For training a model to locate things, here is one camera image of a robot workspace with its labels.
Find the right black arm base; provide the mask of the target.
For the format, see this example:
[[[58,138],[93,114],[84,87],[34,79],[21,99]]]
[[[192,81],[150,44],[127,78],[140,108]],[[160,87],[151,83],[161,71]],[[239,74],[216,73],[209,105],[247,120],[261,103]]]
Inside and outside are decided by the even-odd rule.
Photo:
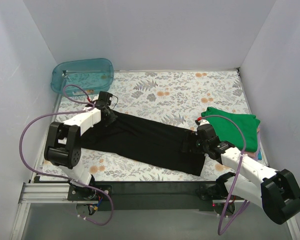
[[[229,191],[227,190],[225,183],[229,179],[234,178],[235,173],[227,172],[219,176],[215,181],[205,181],[199,185],[199,188],[195,190],[196,195],[201,200],[221,200],[228,197]]]

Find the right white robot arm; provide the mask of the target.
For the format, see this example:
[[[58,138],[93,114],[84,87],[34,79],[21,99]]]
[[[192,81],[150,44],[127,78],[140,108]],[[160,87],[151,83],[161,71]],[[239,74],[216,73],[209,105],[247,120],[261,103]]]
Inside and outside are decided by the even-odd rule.
[[[205,189],[205,195],[227,199],[234,194],[262,208],[279,225],[300,212],[300,187],[289,170],[278,171],[242,155],[232,143],[221,141],[211,124],[188,131],[182,149],[207,154],[224,166],[239,169],[239,176],[227,172],[218,177],[215,185]]]

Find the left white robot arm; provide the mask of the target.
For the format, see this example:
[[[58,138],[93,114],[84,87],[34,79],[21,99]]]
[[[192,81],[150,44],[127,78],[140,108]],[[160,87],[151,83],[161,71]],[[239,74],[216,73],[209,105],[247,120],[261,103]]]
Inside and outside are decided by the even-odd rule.
[[[110,108],[114,97],[101,91],[84,110],[63,122],[52,122],[48,129],[44,159],[61,169],[72,184],[80,186],[79,194],[85,200],[93,199],[97,191],[90,183],[93,176],[80,163],[81,136],[96,124],[108,126],[116,120]]]

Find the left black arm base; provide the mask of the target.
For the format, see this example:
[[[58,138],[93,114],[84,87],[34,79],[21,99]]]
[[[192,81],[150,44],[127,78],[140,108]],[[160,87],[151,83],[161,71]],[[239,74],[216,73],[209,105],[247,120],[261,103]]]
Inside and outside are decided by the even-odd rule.
[[[108,198],[99,191],[82,185],[75,185],[70,181],[67,183],[69,184],[67,196],[68,201],[98,201],[101,199],[108,201]],[[97,184],[97,182],[92,181],[90,185],[94,188],[100,189],[109,196],[112,194],[112,186],[109,184]]]

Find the black t shirt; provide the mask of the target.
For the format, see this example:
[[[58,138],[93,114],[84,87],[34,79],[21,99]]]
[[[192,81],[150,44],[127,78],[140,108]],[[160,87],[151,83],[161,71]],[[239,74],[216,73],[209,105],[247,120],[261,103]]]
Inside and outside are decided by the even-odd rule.
[[[115,111],[116,120],[88,129],[80,139],[88,150],[114,153],[155,167],[200,176],[205,156],[191,148],[193,131]]]

